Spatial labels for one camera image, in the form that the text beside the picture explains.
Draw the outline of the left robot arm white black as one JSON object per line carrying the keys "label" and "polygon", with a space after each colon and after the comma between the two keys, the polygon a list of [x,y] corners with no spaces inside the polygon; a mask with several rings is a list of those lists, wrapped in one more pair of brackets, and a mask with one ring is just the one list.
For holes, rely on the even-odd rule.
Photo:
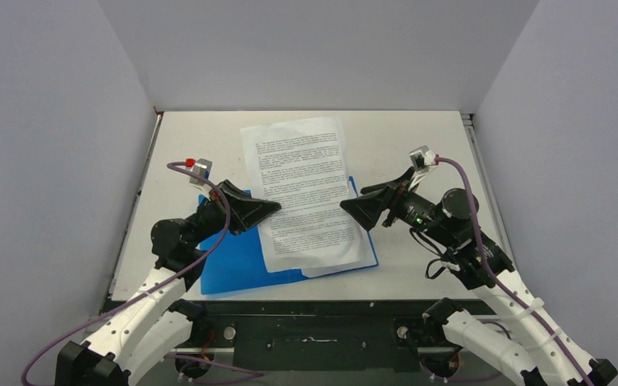
{"label": "left robot arm white black", "polygon": [[239,235],[281,208],[225,180],[185,219],[160,220],[150,231],[154,268],[134,295],[82,343],[68,342],[56,360],[56,385],[135,385],[174,347],[200,345],[208,335],[204,308],[184,299],[214,248],[211,236]]}

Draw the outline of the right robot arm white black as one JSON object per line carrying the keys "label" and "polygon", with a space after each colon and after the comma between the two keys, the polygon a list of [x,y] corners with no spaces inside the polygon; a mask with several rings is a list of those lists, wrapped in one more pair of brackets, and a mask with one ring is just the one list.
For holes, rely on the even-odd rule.
{"label": "right robot arm white black", "polygon": [[363,188],[340,206],[367,231],[385,215],[383,226],[400,220],[409,225],[411,235],[442,245],[442,266],[513,335],[493,331],[458,302],[443,298],[422,314],[425,339],[467,349],[515,385],[609,385],[618,375],[616,367],[594,358],[562,331],[493,240],[486,235],[476,240],[476,197],[454,188],[432,203],[416,193],[414,178],[409,168],[395,180]]}

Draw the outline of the blue plastic folder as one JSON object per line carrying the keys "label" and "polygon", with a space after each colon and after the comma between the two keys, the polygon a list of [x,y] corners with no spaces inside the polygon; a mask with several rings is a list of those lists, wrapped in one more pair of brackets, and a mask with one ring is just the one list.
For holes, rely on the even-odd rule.
{"label": "blue plastic folder", "polygon": [[252,191],[277,200],[282,209],[238,236],[200,243],[215,249],[202,266],[203,295],[307,280],[302,269],[352,263],[360,259],[362,243],[373,247],[367,231],[340,207],[356,197],[353,179],[342,171],[263,183]]}

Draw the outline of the printed text paper sheet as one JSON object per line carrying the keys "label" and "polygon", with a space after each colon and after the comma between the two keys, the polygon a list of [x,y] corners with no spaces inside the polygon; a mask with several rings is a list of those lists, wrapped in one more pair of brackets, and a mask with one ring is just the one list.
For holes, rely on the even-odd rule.
{"label": "printed text paper sheet", "polygon": [[361,227],[340,207],[352,194],[340,119],[256,125],[241,140],[253,197],[281,206],[258,227],[269,272],[364,260]]}

